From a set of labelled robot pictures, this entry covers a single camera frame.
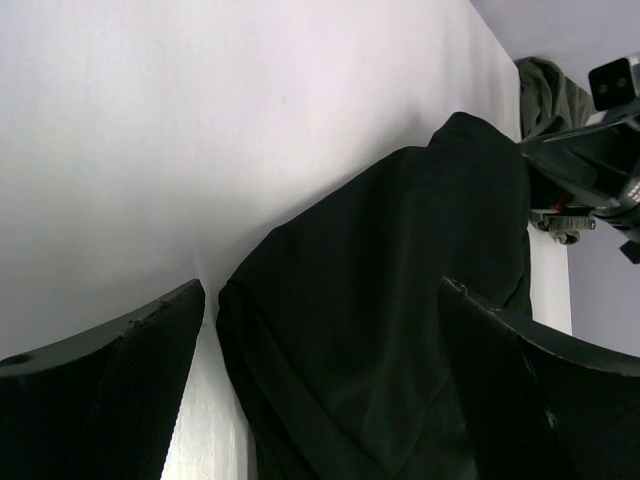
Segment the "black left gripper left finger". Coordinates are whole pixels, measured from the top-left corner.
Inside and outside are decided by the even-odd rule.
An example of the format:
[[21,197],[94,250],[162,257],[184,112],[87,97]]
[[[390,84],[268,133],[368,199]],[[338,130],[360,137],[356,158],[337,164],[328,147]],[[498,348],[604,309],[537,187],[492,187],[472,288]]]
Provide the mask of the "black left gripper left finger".
[[204,289],[191,280],[2,360],[2,478],[160,478],[204,310]]

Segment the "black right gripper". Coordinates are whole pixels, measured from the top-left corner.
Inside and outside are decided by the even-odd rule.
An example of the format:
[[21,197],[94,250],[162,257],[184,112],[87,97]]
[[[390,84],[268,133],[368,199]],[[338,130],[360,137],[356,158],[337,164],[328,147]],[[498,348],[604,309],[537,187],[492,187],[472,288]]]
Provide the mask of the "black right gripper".
[[536,227],[574,244],[600,220],[626,238],[622,254],[639,261],[638,118],[545,134],[521,148]]

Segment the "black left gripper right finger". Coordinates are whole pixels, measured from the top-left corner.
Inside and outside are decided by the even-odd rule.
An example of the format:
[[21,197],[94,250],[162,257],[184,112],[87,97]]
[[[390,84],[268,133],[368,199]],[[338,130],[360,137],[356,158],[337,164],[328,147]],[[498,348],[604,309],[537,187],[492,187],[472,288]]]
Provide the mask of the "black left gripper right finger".
[[441,332],[481,479],[636,479],[639,360],[445,279]]

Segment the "olive green shorts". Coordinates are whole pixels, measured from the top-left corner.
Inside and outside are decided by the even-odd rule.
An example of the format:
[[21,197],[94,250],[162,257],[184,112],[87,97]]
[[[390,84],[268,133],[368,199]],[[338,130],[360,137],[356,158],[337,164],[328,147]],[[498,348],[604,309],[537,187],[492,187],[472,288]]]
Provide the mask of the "olive green shorts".
[[585,126],[596,112],[592,96],[552,61],[526,57],[515,65],[520,78],[522,138],[553,117],[563,120],[563,130]]

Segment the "black shorts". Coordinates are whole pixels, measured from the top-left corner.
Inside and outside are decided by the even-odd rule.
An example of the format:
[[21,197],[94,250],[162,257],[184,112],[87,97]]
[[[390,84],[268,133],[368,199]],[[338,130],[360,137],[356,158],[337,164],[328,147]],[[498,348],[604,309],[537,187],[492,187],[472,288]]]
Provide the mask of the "black shorts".
[[529,313],[528,211],[517,145],[459,112],[272,230],[216,320],[258,477],[474,478],[437,292]]

